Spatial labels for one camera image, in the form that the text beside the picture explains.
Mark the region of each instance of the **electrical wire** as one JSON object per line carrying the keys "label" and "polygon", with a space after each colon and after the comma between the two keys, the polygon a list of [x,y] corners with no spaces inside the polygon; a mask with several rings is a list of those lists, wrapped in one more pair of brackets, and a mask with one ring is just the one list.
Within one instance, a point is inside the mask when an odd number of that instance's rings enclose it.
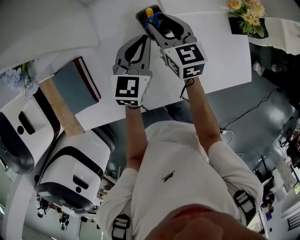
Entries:
{"label": "electrical wire", "polygon": [[232,138],[231,138],[231,140],[229,141],[229,143],[227,144],[227,145],[230,145],[231,142],[233,141],[234,134],[233,134],[233,131],[232,131],[232,130],[227,130],[227,132],[231,132],[231,133],[232,133]]}
{"label": "electrical wire", "polygon": [[149,110],[144,106],[144,105],[141,105],[141,106],[138,106],[138,107],[131,107],[131,106],[128,106],[130,109],[138,109],[138,108],[143,108],[146,112],[149,112]]}
{"label": "electrical wire", "polygon": [[274,143],[274,141],[278,138],[278,136],[281,134],[281,131],[283,130],[283,128],[285,127],[285,125],[290,121],[294,119],[294,117],[290,117],[289,120],[282,126],[282,128],[279,130],[279,133],[274,137],[273,141],[270,143],[270,145],[268,146],[267,150],[265,151],[265,153],[263,154],[263,156],[265,156],[267,154],[267,152],[269,151],[270,147],[272,146],[272,144]]}
{"label": "electrical wire", "polygon": [[182,91],[181,91],[181,94],[180,94],[180,98],[186,100],[188,103],[189,103],[189,100],[186,99],[185,97],[183,97],[183,93],[184,93],[185,89],[186,89],[188,86],[191,86],[191,85],[193,85],[194,83],[195,83],[194,78],[190,78],[190,79],[186,82],[186,84],[184,85],[184,87],[183,87],[183,89],[182,89]]}
{"label": "electrical wire", "polygon": [[238,152],[238,153],[236,153],[236,155],[238,155],[238,154],[241,154],[242,156],[240,157],[241,159],[243,158],[243,156],[244,156],[244,153],[242,153],[242,152]]}
{"label": "electrical wire", "polygon": [[269,98],[270,98],[270,96],[272,95],[272,93],[273,93],[274,91],[277,91],[277,92],[280,92],[280,93],[284,93],[284,92],[283,92],[281,89],[279,89],[279,88],[273,89],[273,90],[271,91],[271,93],[270,93],[267,97],[263,98],[257,106],[250,108],[248,111],[246,111],[245,113],[243,113],[241,116],[239,116],[239,117],[237,117],[235,120],[229,122],[229,123],[221,130],[221,133],[222,133],[222,132],[230,125],[230,124],[232,124],[233,122],[235,122],[235,121],[241,119],[241,118],[244,117],[247,113],[249,113],[249,112],[251,112],[251,111],[257,109],[257,108],[260,106],[260,104],[262,104],[263,102],[268,101]]}
{"label": "electrical wire", "polygon": [[[288,121],[285,123],[287,124],[290,120],[294,119],[295,117],[290,117],[288,119]],[[274,143],[274,141],[276,140],[276,138],[281,134],[282,129],[285,127],[285,124],[283,125],[283,127],[279,130],[279,133],[274,137],[273,141],[270,143],[270,145],[268,146],[267,150],[265,151],[265,153],[263,154],[264,158],[267,159],[269,156],[271,156],[274,152],[276,152],[278,149],[282,148],[281,146],[278,147],[277,149],[275,149],[274,151],[272,151],[269,155],[266,156],[267,152],[269,151],[270,147],[272,146],[272,144]],[[255,163],[253,163],[252,165],[250,165],[249,167],[252,167],[253,165],[258,164],[262,159],[257,160]]]}

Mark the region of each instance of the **wooden post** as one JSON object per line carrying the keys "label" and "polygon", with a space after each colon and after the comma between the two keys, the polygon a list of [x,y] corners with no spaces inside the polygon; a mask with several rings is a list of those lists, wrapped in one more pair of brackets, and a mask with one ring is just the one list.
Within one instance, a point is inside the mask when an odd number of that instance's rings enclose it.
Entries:
{"label": "wooden post", "polygon": [[71,113],[64,99],[60,96],[52,78],[48,78],[41,82],[39,86],[50,103],[66,134],[68,136],[83,134],[83,127],[80,125],[77,118]]}

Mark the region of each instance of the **shoulder strap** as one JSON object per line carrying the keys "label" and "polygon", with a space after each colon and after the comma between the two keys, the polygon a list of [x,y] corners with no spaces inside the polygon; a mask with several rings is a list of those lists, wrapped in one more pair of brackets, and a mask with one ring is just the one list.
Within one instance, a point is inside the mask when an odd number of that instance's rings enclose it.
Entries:
{"label": "shoulder strap", "polygon": [[132,240],[132,225],[130,224],[131,202],[115,218],[112,229],[112,240]]}
{"label": "shoulder strap", "polygon": [[234,199],[240,213],[240,220],[248,225],[256,214],[254,198],[244,190],[238,190],[234,185],[227,183],[228,192]]}

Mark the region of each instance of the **black cable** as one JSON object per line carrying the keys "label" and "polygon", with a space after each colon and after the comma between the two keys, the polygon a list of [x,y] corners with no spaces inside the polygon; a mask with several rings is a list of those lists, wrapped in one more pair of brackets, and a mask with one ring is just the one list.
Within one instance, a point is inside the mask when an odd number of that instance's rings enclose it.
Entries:
{"label": "black cable", "polygon": [[183,97],[183,93],[184,93],[185,89],[186,89],[188,86],[191,86],[191,85],[193,85],[194,83],[195,83],[194,78],[190,78],[190,79],[186,82],[186,84],[184,85],[184,87],[183,87],[183,89],[182,89],[182,91],[181,91],[181,94],[180,94],[180,98],[186,100],[188,103],[189,103],[189,100],[186,99],[185,97]]}
{"label": "black cable", "polygon": [[127,106],[129,107],[130,109],[138,109],[138,108],[143,108],[146,112],[149,112],[149,110],[144,106],[144,105],[141,105],[141,106],[138,106],[138,107],[131,107],[131,106]]}
{"label": "black cable", "polygon": [[274,91],[277,91],[277,92],[280,92],[280,93],[284,93],[284,92],[283,92],[281,89],[279,89],[279,88],[273,89],[273,90],[271,91],[271,93],[266,97],[265,100],[264,100],[264,98],[263,98],[257,106],[250,108],[247,112],[243,113],[241,116],[239,116],[239,117],[236,118],[235,120],[233,120],[233,121],[231,121],[230,123],[228,123],[228,124],[220,131],[220,133],[223,133],[223,131],[229,126],[229,124],[232,124],[233,122],[235,122],[235,121],[241,119],[241,118],[244,117],[247,113],[249,113],[249,112],[255,110],[256,108],[258,108],[258,107],[260,106],[260,104],[262,104],[263,102],[268,101],[269,98],[270,98],[270,96],[272,95],[272,93],[273,93]]}
{"label": "black cable", "polygon": [[289,120],[282,126],[282,128],[279,130],[279,133],[274,137],[273,141],[270,143],[270,145],[268,146],[266,152],[263,154],[263,156],[266,156],[267,152],[269,151],[270,147],[272,146],[272,144],[274,143],[274,141],[276,140],[276,138],[281,134],[282,129],[285,127],[285,125],[290,121],[294,119],[294,117],[290,117]]}

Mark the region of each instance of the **book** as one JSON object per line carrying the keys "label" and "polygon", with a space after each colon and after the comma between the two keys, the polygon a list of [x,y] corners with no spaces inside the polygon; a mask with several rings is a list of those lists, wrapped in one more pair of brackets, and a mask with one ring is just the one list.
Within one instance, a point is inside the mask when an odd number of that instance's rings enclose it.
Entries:
{"label": "book", "polygon": [[96,104],[101,98],[82,57],[61,68],[52,81],[74,115]]}

